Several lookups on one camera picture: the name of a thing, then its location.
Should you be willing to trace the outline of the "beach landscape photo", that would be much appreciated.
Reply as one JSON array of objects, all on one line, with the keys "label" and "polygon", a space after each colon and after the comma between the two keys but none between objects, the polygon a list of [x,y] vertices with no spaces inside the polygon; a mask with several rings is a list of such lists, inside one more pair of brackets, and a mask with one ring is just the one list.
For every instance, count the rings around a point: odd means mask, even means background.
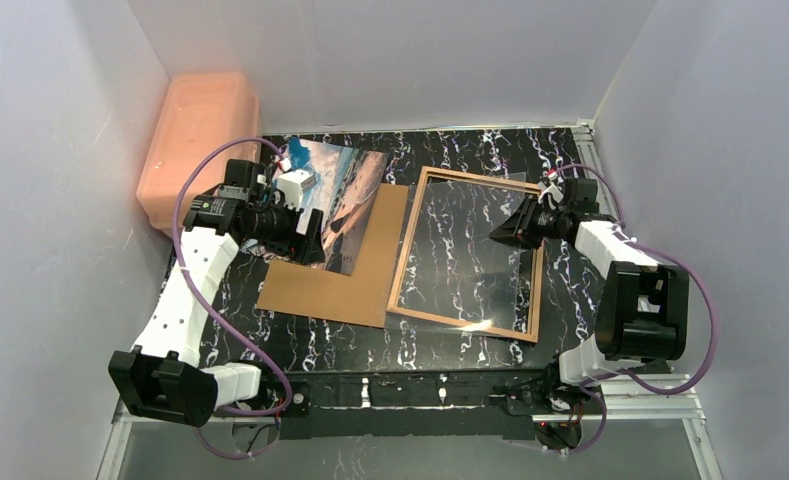
[{"label": "beach landscape photo", "polygon": [[299,231],[304,230],[311,209],[323,211],[322,242],[326,259],[308,266],[350,275],[389,155],[299,137],[287,140],[283,155],[290,163],[290,170],[309,171],[317,180],[305,195]]}]

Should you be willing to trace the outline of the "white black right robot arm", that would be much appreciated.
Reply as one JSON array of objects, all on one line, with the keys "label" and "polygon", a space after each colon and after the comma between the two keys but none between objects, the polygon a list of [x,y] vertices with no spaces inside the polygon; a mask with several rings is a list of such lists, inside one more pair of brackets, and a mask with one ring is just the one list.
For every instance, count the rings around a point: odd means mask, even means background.
[{"label": "white black right robot arm", "polygon": [[566,385],[581,385],[649,361],[679,359],[686,347],[689,279],[634,245],[618,221],[602,213],[598,185],[572,178],[528,194],[489,235],[500,244],[537,249],[547,239],[567,242],[604,280],[595,331],[561,353],[555,370]]}]

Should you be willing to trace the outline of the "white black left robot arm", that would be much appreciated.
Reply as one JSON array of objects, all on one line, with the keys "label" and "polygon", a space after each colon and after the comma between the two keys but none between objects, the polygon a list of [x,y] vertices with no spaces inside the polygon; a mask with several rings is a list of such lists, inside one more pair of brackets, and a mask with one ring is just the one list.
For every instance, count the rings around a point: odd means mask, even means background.
[{"label": "white black left robot arm", "polygon": [[324,260],[323,213],[302,206],[313,173],[291,169],[268,179],[263,165],[231,159],[224,179],[194,196],[182,221],[184,259],[173,265],[157,306],[108,372],[127,410],[194,427],[220,407],[254,398],[261,369],[250,361],[199,365],[199,342],[220,282],[240,246],[253,240],[302,265]]}]

